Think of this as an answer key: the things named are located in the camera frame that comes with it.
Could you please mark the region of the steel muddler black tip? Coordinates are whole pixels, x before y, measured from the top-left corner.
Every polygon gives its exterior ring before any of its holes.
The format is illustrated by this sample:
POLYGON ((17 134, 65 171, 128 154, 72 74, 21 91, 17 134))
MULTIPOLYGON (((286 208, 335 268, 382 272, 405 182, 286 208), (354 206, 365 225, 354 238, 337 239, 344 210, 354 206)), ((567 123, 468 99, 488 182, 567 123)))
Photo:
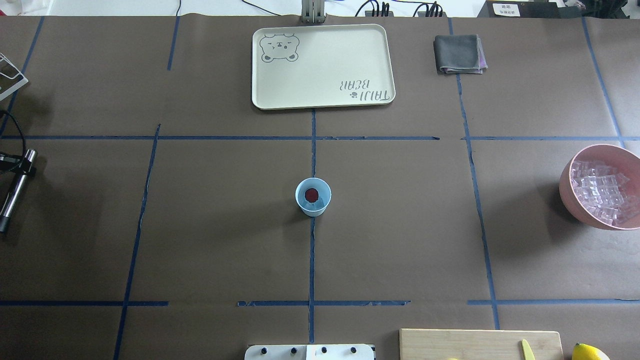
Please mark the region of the steel muddler black tip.
MULTIPOLYGON (((23 158, 25 158, 27 154, 36 154, 36 158, 38 156, 38 152, 33 148, 28 148, 23 158)), ((13 216, 14 210, 18 206, 18 200, 23 192, 23 189, 25 189, 26 187, 28 178, 34 178, 23 174, 13 174, 13 180, 9 186, 9 189, 7 190, 6 198, 1 209, 0 232, 2 234, 7 234, 7 232, 9 231, 11 218, 13 216)))

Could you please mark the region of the wooden cutting board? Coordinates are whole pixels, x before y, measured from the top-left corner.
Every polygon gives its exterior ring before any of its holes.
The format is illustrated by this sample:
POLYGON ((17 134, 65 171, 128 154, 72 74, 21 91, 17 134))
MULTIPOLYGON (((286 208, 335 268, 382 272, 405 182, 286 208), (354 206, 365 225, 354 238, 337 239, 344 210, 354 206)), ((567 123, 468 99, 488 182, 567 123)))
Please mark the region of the wooden cutting board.
POLYGON ((401 328, 398 340, 402 360, 523 360, 522 340, 536 360, 564 358, 554 331, 401 328))

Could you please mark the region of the cream bear serving tray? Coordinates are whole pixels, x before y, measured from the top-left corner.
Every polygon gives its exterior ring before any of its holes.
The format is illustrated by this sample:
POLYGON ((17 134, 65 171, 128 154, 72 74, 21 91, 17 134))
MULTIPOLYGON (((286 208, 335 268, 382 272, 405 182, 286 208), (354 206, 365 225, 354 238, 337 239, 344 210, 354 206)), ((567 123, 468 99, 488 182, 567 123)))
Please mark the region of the cream bear serving tray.
POLYGON ((251 100, 258 109, 387 105, 395 97, 387 32, 377 23, 253 34, 251 100))

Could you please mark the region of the aluminium frame post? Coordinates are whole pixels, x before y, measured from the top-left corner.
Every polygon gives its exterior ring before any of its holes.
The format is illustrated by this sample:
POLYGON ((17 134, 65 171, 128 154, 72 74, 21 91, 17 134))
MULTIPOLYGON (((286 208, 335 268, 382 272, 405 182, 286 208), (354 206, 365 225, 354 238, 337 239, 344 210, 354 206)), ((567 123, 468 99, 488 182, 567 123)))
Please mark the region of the aluminium frame post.
POLYGON ((323 24, 326 21, 325 0, 302 0, 301 22, 323 24))

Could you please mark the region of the dark grey folded cloth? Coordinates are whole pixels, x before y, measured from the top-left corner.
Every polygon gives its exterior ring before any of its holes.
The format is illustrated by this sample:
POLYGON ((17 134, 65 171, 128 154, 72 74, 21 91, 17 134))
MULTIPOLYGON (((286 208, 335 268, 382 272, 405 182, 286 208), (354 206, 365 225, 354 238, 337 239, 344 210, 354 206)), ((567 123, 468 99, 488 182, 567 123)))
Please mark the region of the dark grey folded cloth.
POLYGON ((436 35, 433 47, 436 67, 446 75, 482 75, 489 68, 477 34, 436 35))

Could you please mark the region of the red strawberry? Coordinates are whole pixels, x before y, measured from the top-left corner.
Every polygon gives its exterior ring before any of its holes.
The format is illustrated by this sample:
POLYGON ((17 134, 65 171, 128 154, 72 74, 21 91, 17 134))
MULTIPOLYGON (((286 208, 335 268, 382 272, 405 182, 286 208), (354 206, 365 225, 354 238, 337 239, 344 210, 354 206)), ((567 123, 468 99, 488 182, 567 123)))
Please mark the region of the red strawberry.
POLYGON ((306 200, 306 202, 313 204, 318 202, 319 198, 320 198, 319 192, 315 187, 309 187, 304 192, 304 199, 306 200))

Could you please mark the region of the pink bowl of ice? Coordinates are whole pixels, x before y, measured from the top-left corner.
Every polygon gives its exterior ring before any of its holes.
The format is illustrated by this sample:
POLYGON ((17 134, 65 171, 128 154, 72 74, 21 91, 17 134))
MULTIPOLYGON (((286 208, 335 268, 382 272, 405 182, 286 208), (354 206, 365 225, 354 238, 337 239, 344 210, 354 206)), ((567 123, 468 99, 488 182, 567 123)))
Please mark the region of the pink bowl of ice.
POLYGON ((580 150, 558 182, 563 205, 588 226, 638 230, 639 157, 620 146, 596 144, 580 150))

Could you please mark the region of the light blue plastic cup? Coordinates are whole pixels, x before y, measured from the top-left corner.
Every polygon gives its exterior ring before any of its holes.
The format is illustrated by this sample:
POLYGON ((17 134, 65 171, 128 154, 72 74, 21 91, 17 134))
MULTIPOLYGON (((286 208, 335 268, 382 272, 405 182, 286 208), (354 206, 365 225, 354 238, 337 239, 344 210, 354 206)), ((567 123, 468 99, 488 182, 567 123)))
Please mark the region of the light blue plastic cup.
POLYGON ((324 213, 332 200, 332 190, 322 178, 310 177, 297 185, 294 198, 304 214, 318 217, 324 213))

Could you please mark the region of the yellow lemon outer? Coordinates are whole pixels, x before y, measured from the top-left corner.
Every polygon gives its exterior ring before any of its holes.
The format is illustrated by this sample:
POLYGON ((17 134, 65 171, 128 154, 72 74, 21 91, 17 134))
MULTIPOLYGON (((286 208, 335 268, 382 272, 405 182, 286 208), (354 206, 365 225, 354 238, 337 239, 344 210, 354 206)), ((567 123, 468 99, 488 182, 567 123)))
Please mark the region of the yellow lemon outer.
POLYGON ((610 360, 610 357, 601 349, 585 344, 583 342, 577 342, 573 347, 573 353, 571 354, 572 360, 610 360))

